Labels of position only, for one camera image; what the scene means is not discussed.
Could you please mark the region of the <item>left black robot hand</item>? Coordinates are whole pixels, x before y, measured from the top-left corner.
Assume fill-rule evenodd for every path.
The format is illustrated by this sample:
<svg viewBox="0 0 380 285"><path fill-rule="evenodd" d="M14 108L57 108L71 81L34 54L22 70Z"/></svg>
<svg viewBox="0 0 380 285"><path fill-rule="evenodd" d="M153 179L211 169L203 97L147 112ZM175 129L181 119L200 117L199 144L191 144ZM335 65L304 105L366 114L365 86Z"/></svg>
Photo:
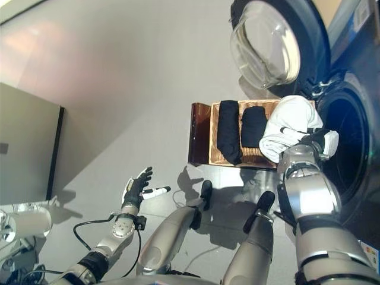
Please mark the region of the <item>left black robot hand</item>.
<svg viewBox="0 0 380 285"><path fill-rule="evenodd" d="M122 194L122 207L134 206L140 208L142 201L155 198L171 191L171 187L162 186L147 188L153 175L153 168L145 168L136 178L130 178Z"/></svg>

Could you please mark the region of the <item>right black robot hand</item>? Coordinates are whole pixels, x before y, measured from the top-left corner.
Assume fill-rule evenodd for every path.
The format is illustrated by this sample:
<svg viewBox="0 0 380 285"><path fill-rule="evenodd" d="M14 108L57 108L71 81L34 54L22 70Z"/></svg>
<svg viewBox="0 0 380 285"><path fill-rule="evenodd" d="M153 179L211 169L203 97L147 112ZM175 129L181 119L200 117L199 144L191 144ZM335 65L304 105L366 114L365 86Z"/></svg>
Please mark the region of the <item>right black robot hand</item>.
<svg viewBox="0 0 380 285"><path fill-rule="evenodd" d="M313 147L320 160L327 161L333 157L337 151L339 143L339 133L326 128L308 128L306 132L282 127L282 134L297 140L298 144Z"/></svg>

